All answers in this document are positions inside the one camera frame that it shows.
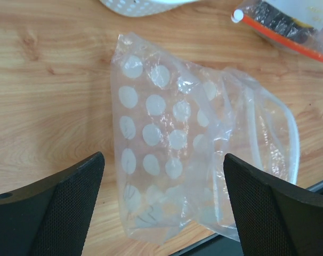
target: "wooden table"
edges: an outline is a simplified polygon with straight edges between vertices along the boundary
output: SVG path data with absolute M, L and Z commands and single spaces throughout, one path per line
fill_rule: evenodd
M 211 234 L 195 223 L 163 246 L 125 237 L 118 214 L 110 59 L 134 31 L 180 58 L 246 71 L 293 111 L 298 184 L 323 179 L 323 64 L 273 48 L 203 1 L 151 17 L 121 17 L 98 0 L 0 0 L 0 193 L 102 151 L 106 169 L 84 255 L 168 255 Z

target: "white basket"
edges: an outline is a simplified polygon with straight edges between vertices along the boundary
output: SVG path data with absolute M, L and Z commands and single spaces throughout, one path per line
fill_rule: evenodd
M 142 17 L 176 8 L 196 0 L 100 0 L 112 11 L 128 17 Z

